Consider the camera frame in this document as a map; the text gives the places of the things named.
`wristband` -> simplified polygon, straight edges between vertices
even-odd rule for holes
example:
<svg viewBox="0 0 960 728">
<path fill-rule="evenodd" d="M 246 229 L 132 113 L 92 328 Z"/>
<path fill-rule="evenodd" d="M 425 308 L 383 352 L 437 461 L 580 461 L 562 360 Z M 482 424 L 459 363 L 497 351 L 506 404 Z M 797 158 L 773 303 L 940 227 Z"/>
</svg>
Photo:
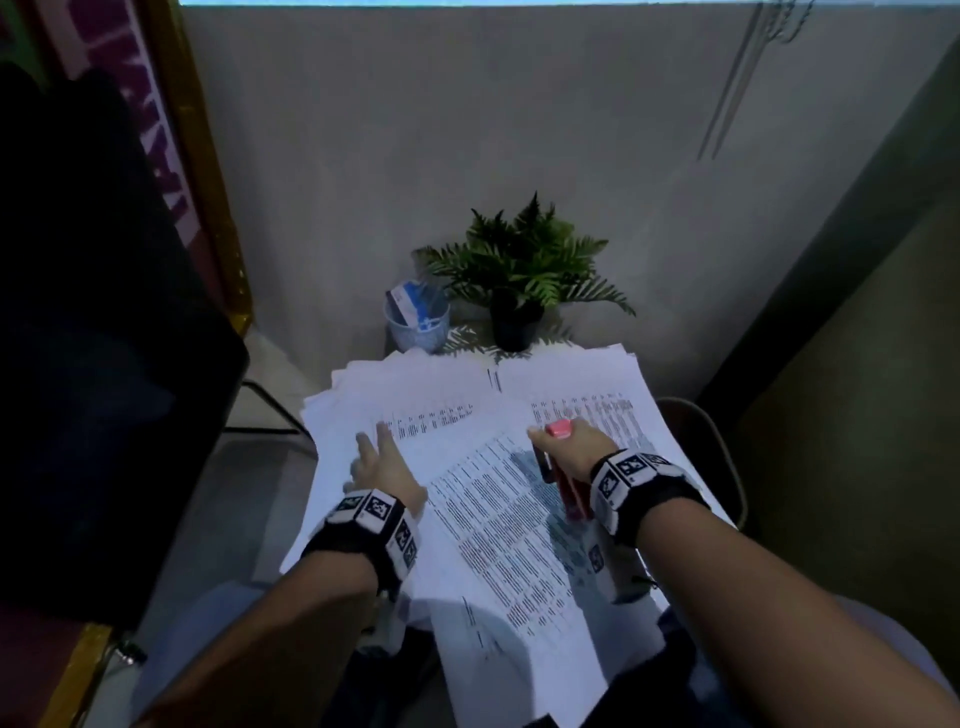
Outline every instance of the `wristband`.
<svg viewBox="0 0 960 728">
<path fill-rule="evenodd" d="M 326 514 L 303 550 L 362 553 L 370 559 L 379 592 L 395 595 L 417 561 L 420 533 L 398 498 L 383 491 L 352 491 Z"/>
<path fill-rule="evenodd" d="M 633 546 L 643 517 L 675 497 L 707 506 L 684 469 L 653 452 L 623 449 L 590 471 L 590 508 L 617 544 Z"/>
</svg>

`stack of paper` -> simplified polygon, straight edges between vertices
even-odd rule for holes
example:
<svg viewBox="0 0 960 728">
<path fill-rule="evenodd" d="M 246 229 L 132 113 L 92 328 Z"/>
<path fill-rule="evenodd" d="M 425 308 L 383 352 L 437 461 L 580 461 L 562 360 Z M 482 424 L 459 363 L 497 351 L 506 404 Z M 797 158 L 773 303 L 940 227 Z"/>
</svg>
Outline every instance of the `stack of paper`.
<svg viewBox="0 0 960 728">
<path fill-rule="evenodd" d="M 665 598 L 654 590 L 612 606 L 600 596 L 578 526 L 540 478 L 528 425 L 583 417 L 622 447 L 652 447 L 727 519 L 619 346 L 552 346 L 499 364 L 420 350 L 350 362 L 302 415 L 320 462 L 282 570 L 341 497 L 355 434 L 386 422 L 429 493 L 404 592 L 410 620 L 432 625 L 461 728 L 519 726 L 548 713 L 579 725 L 618 672 L 662 647 L 656 618 Z"/>
</svg>

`person's left hand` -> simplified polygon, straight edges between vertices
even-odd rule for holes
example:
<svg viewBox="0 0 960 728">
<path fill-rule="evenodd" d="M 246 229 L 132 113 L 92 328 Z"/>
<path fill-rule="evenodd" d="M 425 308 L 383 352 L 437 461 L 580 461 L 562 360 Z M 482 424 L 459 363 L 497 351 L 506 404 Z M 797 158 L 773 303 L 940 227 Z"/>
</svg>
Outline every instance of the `person's left hand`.
<svg viewBox="0 0 960 728">
<path fill-rule="evenodd" d="M 426 488 L 410 473 L 390 429 L 384 423 L 376 424 L 376 449 L 365 433 L 358 432 L 357 449 L 360 456 L 350 463 L 353 481 L 344 487 L 344 491 L 376 488 L 398 498 L 414 517 L 419 516 L 426 503 Z"/>
</svg>

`golden trim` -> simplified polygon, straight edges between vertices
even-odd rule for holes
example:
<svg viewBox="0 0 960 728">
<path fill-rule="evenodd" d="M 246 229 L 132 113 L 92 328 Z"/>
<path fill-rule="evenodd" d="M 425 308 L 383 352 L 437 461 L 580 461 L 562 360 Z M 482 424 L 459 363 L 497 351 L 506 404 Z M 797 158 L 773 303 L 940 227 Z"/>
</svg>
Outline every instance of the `golden trim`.
<svg viewBox="0 0 960 728">
<path fill-rule="evenodd" d="M 228 315 L 238 332 L 245 331 L 253 314 L 250 286 L 206 118 L 204 92 L 183 32 L 180 5 L 177 0 L 135 0 L 134 6 L 177 136 L 200 225 L 217 257 Z"/>
<path fill-rule="evenodd" d="M 103 624 L 84 625 L 37 728 L 68 728 L 75 724 L 107 654 L 110 632 Z"/>
</svg>

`fern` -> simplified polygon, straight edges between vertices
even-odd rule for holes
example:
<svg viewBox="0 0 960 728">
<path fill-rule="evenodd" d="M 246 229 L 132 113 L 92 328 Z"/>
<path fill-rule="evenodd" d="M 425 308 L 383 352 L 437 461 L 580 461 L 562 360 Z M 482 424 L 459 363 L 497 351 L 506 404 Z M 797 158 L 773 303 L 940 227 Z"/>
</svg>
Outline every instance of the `fern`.
<svg viewBox="0 0 960 728">
<path fill-rule="evenodd" d="M 575 235 L 553 205 L 542 210 L 536 194 L 512 222 L 503 210 L 493 217 L 472 212 L 465 242 L 418 250 L 453 297 L 489 306 L 493 291 L 507 290 L 518 306 L 610 301 L 636 316 L 627 297 L 596 274 L 593 259 L 608 241 Z"/>
</svg>

